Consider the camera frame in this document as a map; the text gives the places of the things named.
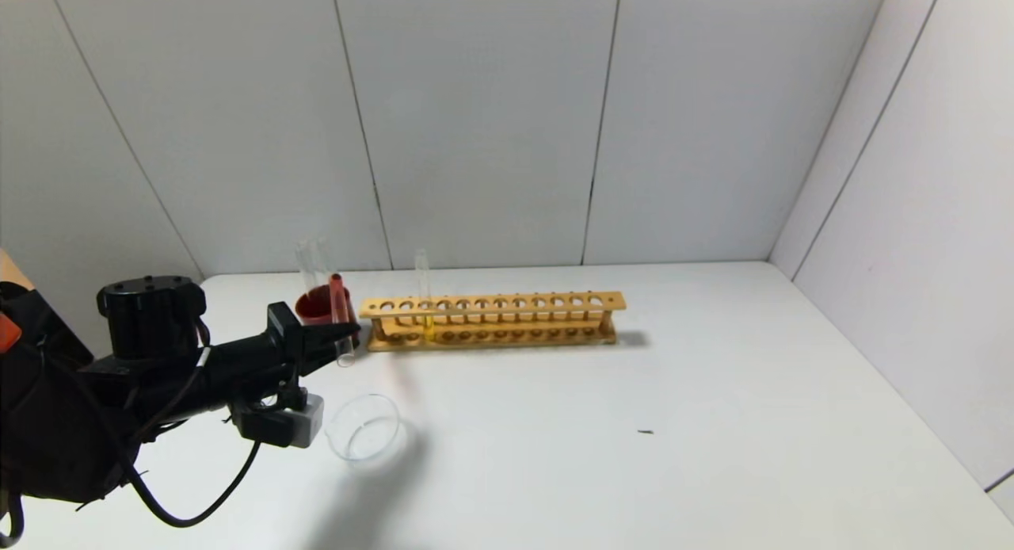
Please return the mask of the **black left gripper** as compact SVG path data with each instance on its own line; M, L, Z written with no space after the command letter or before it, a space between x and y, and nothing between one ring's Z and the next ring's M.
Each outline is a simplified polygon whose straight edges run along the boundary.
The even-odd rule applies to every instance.
M208 360L213 392L278 392L327 365L350 367L360 344L359 323L302 326L284 302L265 313L265 329L218 344ZM304 350L307 355L302 358Z

